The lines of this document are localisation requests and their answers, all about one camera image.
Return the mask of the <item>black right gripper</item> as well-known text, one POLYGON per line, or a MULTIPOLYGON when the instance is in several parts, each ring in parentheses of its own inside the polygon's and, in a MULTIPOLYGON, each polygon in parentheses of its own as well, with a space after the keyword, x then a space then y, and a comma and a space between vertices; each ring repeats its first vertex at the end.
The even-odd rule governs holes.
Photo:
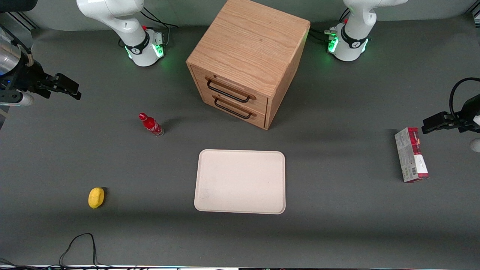
MULTIPOLYGON (((56 91, 54 84, 49 80, 50 75, 43 71, 41 64, 34 61, 31 67, 24 63, 19 63, 12 71, 8 73, 8 79, 11 81, 17 75, 13 83, 13 88, 22 92, 32 92, 48 99, 50 93, 56 91)), ((66 91, 70 97, 80 100, 81 92, 78 91, 79 84, 61 73, 55 74, 55 85, 66 91)))

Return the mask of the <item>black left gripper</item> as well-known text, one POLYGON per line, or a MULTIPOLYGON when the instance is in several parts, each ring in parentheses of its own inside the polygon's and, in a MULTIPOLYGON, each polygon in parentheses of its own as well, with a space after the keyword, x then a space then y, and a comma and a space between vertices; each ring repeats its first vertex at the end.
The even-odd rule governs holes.
MULTIPOLYGON (((454 95, 451 94, 449 97, 449 109, 451 116, 453 117, 453 128, 457 128, 460 133, 464 133, 466 131, 480 133, 480 96, 477 94, 475 97, 468 99, 458 112, 454 112, 453 101, 454 95)), ((434 131, 451 129, 451 117, 450 114, 445 111, 425 118, 422 122, 423 126, 421 129, 424 135, 434 131)))

